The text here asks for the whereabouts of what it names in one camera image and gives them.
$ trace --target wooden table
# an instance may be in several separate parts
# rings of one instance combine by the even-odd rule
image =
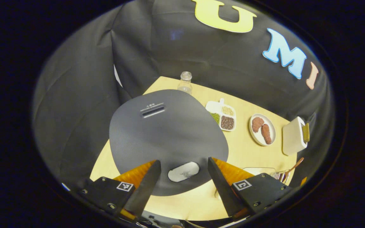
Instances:
[[[180,81],[172,78],[159,77],[144,94],[150,92],[176,89]],[[224,98],[225,104],[236,110],[236,129],[223,131],[229,146],[227,162],[239,168],[245,167],[271,167],[277,171],[292,168],[297,161],[297,154],[286,156],[282,153],[282,127],[289,123],[286,119],[265,110],[257,105],[233,97],[232,95],[219,92],[201,85],[192,84],[192,96],[203,106],[208,101],[219,102]],[[249,132],[249,119],[260,113],[267,116],[276,129],[276,139],[269,146],[260,146],[252,138]],[[115,178],[120,173],[113,161],[110,142],[103,147],[90,178],[95,181],[101,176]],[[193,190],[174,196],[150,196],[145,211],[167,216],[175,219],[214,220],[227,218],[227,213],[219,197],[215,196],[216,187],[212,180]]]

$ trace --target blue letter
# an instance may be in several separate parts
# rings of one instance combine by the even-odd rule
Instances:
[[[278,62],[278,52],[280,52],[281,65],[286,67],[290,62],[294,61],[293,64],[288,67],[288,71],[296,78],[301,79],[302,68],[304,67],[304,61],[307,58],[305,53],[297,47],[290,51],[290,47],[284,36],[270,28],[268,28],[267,31],[271,33],[271,43],[268,51],[263,52],[263,56],[273,62]]]

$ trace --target clear plastic bottle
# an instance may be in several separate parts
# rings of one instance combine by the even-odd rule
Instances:
[[[181,73],[181,81],[178,84],[177,89],[180,91],[184,91],[191,95],[192,93],[192,85],[191,85],[192,74],[188,71],[184,71]]]

